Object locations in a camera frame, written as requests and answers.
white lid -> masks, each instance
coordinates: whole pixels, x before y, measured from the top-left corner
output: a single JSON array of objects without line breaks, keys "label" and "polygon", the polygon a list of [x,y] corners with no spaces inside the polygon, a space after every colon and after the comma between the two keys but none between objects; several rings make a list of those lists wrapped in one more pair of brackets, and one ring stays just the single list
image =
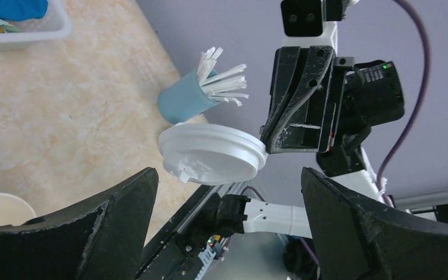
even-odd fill
[{"label": "white lid", "polygon": [[216,124],[177,124],[161,133],[159,151],[170,174],[209,186],[255,178],[268,155],[259,139]]}]

beige countertop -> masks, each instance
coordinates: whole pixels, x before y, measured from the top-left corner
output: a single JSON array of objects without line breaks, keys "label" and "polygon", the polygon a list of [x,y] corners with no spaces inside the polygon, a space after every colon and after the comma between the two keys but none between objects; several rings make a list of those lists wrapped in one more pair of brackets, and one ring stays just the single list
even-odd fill
[{"label": "beige countertop", "polygon": [[158,151],[156,99],[179,75],[134,0],[66,2],[70,37],[0,53],[0,192],[44,215],[154,167],[149,240],[197,187]]}]

white bowl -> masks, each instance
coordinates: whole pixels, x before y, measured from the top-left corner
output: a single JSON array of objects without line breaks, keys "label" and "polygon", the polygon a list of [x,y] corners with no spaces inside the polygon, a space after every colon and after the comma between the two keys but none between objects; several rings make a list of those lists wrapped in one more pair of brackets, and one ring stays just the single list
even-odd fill
[{"label": "white bowl", "polygon": [[0,192],[0,226],[19,226],[36,217],[35,211],[26,201]]}]

blue packet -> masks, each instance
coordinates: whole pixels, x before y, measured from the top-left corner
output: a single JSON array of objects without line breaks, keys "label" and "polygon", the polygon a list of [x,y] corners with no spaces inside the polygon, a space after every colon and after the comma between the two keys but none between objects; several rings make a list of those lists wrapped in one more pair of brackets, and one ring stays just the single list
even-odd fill
[{"label": "blue packet", "polygon": [[0,0],[0,19],[21,22],[46,15],[47,0]]}]

gray wall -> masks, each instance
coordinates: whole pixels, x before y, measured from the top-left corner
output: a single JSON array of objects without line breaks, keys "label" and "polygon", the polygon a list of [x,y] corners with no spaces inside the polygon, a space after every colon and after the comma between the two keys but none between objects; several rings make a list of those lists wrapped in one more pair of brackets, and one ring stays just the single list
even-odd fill
[{"label": "gray wall", "polygon": [[[255,136],[267,119],[274,51],[284,36],[280,0],[138,0],[174,64],[184,74],[201,51],[222,47],[218,71],[246,63],[249,100],[242,107],[221,104],[206,115],[210,122]],[[430,32],[433,68],[421,118],[394,157],[385,176],[396,197],[448,187],[448,1],[413,0]],[[339,25],[339,55],[358,62],[393,60],[401,77],[407,115],[375,127],[365,148],[378,169],[406,124],[422,75],[422,51],[414,25],[389,0],[361,0]],[[269,157],[258,179],[276,203],[302,205],[300,173],[314,166],[313,154]]]}]

